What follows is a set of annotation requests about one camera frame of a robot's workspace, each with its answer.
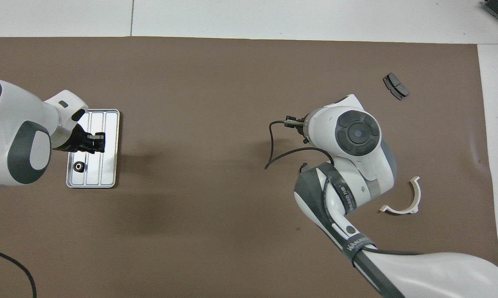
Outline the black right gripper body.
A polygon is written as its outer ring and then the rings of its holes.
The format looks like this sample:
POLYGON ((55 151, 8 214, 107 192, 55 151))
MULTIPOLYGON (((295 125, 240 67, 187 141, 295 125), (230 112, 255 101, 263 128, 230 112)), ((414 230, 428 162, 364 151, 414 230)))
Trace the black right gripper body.
POLYGON ((303 136, 304 143, 310 143, 307 134, 304 132, 305 120, 306 116, 303 118, 287 116, 285 119, 285 127, 294 128, 300 135, 303 136))

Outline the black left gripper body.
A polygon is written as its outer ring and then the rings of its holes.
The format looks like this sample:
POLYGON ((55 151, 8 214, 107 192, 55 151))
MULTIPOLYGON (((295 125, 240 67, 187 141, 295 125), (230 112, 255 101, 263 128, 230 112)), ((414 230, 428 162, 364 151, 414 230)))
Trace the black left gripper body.
POLYGON ((77 152, 84 151, 90 153, 90 133, 85 132, 83 127, 76 124, 71 132, 71 136, 59 147, 54 147, 56 151, 77 152))

